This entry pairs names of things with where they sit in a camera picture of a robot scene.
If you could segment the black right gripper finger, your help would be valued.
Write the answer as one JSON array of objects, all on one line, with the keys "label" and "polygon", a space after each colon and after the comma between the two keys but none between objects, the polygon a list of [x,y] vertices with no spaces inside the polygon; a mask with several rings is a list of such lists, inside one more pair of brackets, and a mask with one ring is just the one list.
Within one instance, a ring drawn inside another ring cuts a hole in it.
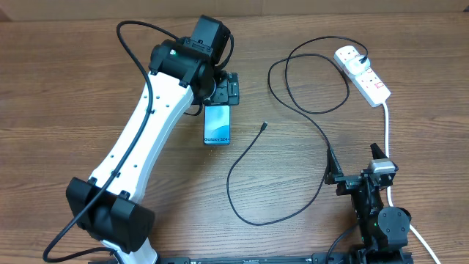
[{"label": "black right gripper finger", "polygon": [[336,178],[342,177],[343,171],[339,165],[336,155],[332,148],[327,149],[327,166],[325,169],[324,180],[326,184],[334,184]]},{"label": "black right gripper finger", "polygon": [[372,157],[374,160],[386,159],[388,156],[381,150],[377,143],[370,145],[372,151]]}]

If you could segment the Samsung Galaxy smartphone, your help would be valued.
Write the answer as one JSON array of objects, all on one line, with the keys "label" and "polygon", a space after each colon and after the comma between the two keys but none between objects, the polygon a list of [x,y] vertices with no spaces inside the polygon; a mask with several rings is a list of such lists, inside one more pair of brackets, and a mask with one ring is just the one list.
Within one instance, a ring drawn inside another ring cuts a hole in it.
[{"label": "Samsung Galaxy smartphone", "polygon": [[231,108],[206,106],[204,111],[204,143],[228,145],[231,136]]}]

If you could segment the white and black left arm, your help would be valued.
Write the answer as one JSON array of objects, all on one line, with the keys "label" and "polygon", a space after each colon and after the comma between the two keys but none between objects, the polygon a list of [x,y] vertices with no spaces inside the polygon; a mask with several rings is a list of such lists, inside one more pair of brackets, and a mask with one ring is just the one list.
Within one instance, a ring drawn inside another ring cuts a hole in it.
[{"label": "white and black left arm", "polygon": [[203,15],[188,37],[156,45],[139,102],[117,142],[88,179],[65,192],[76,225],[101,242],[113,263],[156,263],[149,242],[154,213],[142,205],[150,173],[178,120],[191,106],[204,115],[204,143],[230,142],[238,76],[225,71],[234,48],[230,30]]}]

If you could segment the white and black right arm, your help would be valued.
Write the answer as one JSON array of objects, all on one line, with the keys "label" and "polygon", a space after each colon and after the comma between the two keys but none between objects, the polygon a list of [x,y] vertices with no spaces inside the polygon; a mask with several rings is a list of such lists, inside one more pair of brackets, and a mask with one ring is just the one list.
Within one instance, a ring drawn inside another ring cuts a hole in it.
[{"label": "white and black right arm", "polygon": [[[393,185],[399,167],[380,149],[370,145],[372,160],[358,175],[346,176],[335,153],[327,149],[328,165],[325,183],[336,185],[338,196],[349,195],[356,215],[356,223],[344,231],[330,246],[326,263],[412,263],[411,253],[402,248],[408,245],[411,215],[400,207],[384,206],[380,191]],[[344,237],[358,228],[362,244],[348,252],[334,254],[333,250]]]}]

